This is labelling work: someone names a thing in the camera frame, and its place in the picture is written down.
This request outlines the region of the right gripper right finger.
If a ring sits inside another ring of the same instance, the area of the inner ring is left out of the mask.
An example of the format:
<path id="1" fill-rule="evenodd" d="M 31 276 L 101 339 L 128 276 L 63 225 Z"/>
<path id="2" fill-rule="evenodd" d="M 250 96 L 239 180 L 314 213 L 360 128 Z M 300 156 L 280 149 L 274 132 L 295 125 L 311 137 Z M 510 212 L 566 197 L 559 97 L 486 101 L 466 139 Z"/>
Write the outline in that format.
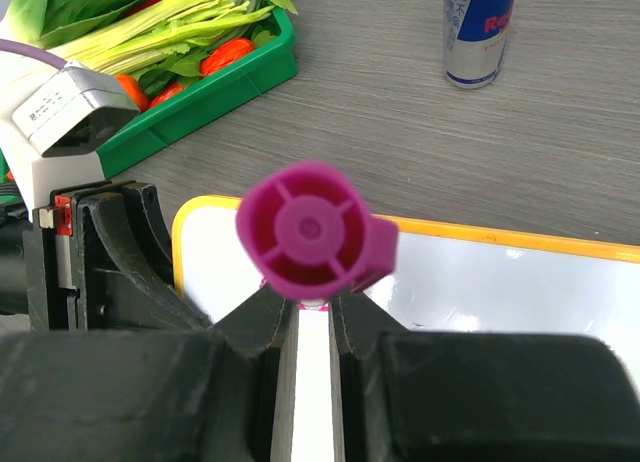
<path id="1" fill-rule="evenodd" d="M 412 331 L 369 297 L 330 303 L 339 461 L 635 461 L 639 400 L 601 341 Z"/>

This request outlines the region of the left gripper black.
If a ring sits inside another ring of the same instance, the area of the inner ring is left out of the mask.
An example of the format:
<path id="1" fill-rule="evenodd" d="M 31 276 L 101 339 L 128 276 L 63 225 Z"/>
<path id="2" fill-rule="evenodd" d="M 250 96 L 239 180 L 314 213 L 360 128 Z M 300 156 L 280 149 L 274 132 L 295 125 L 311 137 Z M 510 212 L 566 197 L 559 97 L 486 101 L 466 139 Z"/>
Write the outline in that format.
<path id="1" fill-rule="evenodd" d="M 1 184 L 1 314 L 35 330 L 201 330 L 212 325 L 173 284 L 171 238 L 156 188 L 120 182 L 55 189 L 29 209 Z M 79 201 L 79 253 L 73 229 Z"/>

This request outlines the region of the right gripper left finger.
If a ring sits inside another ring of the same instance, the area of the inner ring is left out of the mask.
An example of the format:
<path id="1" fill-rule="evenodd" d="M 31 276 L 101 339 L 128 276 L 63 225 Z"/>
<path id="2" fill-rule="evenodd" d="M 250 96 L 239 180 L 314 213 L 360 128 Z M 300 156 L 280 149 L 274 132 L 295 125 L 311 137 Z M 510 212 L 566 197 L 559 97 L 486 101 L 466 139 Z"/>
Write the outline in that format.
<path id="1" fill-rule="evenodd" d="M 1 339 L 5 461 L 287 461 L 298 313 L 262 288 L 198 331 Z"/>

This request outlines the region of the whiteboard with orange frame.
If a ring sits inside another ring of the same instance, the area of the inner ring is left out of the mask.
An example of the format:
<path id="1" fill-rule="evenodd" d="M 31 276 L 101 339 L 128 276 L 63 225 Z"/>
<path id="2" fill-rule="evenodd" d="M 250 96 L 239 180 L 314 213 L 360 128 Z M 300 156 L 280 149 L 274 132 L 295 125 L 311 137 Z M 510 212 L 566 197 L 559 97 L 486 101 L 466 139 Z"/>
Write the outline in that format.
<path id="1" fill-rule="evenodd" d="M 578 335 L 604 343 L 639 400 L 639 250 L 402 219 L 396 271 L 369 297 L 412 331 Z M 330 304 L 298 314 L 291 457 L 334 453 Z"/>

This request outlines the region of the white marker with magenta cap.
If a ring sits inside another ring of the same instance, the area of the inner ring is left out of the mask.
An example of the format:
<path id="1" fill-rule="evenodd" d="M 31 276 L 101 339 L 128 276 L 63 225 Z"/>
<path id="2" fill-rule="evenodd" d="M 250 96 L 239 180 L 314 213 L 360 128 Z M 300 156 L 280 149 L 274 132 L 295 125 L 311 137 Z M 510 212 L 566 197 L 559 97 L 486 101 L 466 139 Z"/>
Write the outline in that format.
<path id="1" fill-rule="evenodd" d="M 271 288 L 295 301 L 363 291 L 396 267 L 398 226 L 373 215 L 350 179 L 321 161 L 289 165 L 251 188 L 236 231 Z"/>

